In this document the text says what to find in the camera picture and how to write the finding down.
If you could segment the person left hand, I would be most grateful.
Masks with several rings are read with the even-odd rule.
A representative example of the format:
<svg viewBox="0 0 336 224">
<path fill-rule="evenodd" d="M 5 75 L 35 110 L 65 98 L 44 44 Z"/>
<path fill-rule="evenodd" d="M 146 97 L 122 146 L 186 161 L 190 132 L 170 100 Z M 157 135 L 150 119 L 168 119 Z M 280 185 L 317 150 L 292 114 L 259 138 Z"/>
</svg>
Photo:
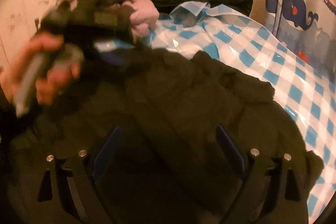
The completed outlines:
<svg viewBox="0 0 336 224">
<path fill-rule="evenodd" d="M 70 60 L 52 66 L 63 49 L 61 35 L 40 32 L 26 43 L 1 72 L 1 89 L 6 100 L 14 104 L 14 98 L 22 84 L 35 89 L 40 105 L 51 105 L 65 88 L 78 79 L 82 60 Z"/>
</svg>

